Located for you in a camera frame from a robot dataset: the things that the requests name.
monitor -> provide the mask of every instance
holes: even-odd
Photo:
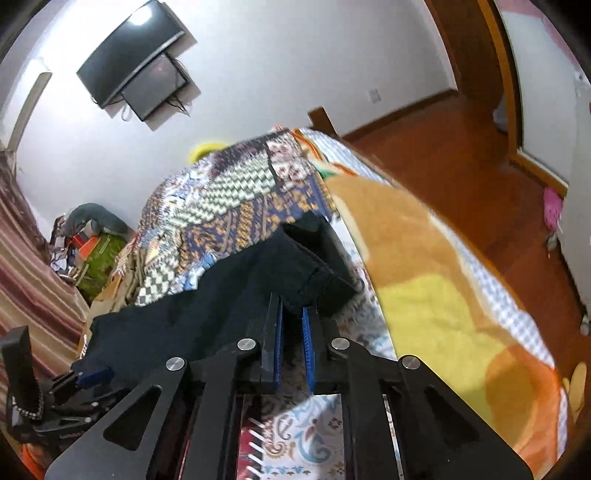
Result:
[[[184,33],[157,0],[150,0],[100,44],[78,76],[104,108],[142,67]]]
[[[148,63],[121,90],[121,95],[144,121],[158,105],[188,83],[184,73],[165,53]]]

door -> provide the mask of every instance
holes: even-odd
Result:
[[[492,112],[501,101],[503,81],[478,0],[425,2],[443,38],[459,92]]]

wooden floor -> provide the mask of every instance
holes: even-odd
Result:
[[[452,97],[354,142],[440,212],[504,276],[535,319],[563,377],[591,364],[591,337],[559,251],[548,257],[543,187],[507,161],[489,113]],[[587,375],[586,410],[591,404]]]

silver bolt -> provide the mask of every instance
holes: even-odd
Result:
[[[252,350],[256,347],[256,342],[252,338],[243,338],[242,340],[238,340],[238,348],[240,350]]]
[[[351,343],[342,337],[334,338],[333,341],[330,343],[335,350],[347,350]]]
[[[174,356],[166,361],[166,368],[168,368],[171,372],[181,370],[182,367],[184,367],[184,360],[179,356]]]
[[[416,370],[421,366],[421,361],[413,355],[408,355],[402,359],[402,365],[409,370]]]

curtain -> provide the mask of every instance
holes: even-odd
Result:
[[[80,293],[49,267],[48,245],[9,164],[0,152],[0,335],[28,325],[35,375],[46,380],[66,372],[88,313]],[[0,368],[0,414],[7,378]]]

